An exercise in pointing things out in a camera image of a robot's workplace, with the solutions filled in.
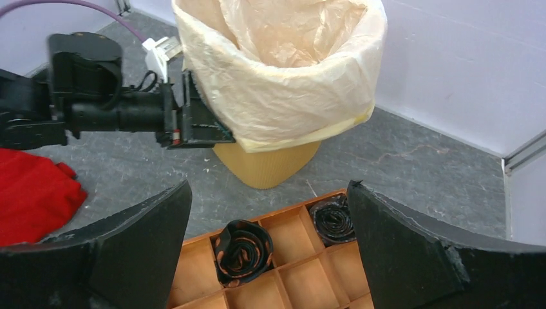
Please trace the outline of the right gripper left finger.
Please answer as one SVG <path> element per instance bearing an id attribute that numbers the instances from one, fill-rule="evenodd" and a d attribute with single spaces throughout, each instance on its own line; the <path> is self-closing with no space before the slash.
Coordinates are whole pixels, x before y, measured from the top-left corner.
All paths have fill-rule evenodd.
<path id="1" fill-rule="evenodd" d="M 184 181 L 35 245 L 1 249 L 2 308 L 165 308 L 192 203 Z"/>

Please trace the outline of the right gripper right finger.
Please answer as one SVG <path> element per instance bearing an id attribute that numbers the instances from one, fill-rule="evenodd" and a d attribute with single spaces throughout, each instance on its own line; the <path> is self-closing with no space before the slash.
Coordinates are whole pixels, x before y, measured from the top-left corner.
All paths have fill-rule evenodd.
<path id="1" fill-rule="evenodd" d="M 450 225 L 360 181 L 346 195 L 374 307 L 545 307 L 545 247 Z"/>

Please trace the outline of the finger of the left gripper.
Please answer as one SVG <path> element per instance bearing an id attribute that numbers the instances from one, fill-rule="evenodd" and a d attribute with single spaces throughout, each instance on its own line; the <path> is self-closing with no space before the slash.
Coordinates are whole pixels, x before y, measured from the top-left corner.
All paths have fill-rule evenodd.
<path id="1" fill-rule="evenodd" d="M 191 70 L 183 70 L 183 147 L 214 147 L 236 140 L 196 89 Z"/>

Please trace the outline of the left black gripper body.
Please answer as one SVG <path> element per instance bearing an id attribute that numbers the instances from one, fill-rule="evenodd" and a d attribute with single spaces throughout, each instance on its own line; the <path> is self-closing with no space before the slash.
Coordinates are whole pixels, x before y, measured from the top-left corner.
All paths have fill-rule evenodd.
<path id="1" fill-rule="evenodd" d="M 152 76 L 148 86 L 119 87 L 105 104 L 99 101 L 69 103 L 64 110 L 64 121 L 75 138 L 83 131 L 154 132 L 163 147 L 182 148 L 182 129 L 169 83 L 160 83 Z"/>

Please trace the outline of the cream plastic trash bag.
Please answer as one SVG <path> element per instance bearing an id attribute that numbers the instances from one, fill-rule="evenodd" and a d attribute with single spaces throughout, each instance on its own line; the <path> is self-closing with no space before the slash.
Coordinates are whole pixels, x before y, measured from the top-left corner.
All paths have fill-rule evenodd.
<path id="1" fill-rule="evenodd" d="M 375 107 L 381 1 L 173 1 L 184 63 L 246 152 L 321 141 Z"/>

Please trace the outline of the wooden compartment tray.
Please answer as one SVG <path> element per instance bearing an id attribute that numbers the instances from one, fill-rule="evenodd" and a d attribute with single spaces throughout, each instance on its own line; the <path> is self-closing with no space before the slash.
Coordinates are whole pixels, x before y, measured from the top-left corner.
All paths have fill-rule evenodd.
<path id="1" fill-rule="evenodd" d="M 184 241 L 168 308 L 373 308 L 356 241 L 325 246 L 308 210 L 337 190 L 253 218 L 270 234 L 272 266 L 236 288 L 218 282 L 216 230 Z"/>

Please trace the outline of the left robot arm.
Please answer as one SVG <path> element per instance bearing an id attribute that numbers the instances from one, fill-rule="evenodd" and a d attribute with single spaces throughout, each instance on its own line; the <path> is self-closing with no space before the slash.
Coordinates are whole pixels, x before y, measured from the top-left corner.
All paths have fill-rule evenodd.
<path id="1" fill-rule="evenodd" d="M 231 131 L 200 96 L 189 70 L 182 95 L 168 62 L 182 47 L 175 37 L 143 43 L 149 85 L 123 85 L 122 48 L 105 36 L 79 32 L 48 38 L 49 65 L 32 77 L 1 71 L 1 147 L 66 145 L 85 131 L 153 132 L 168 149 L 233 143 Z"/>

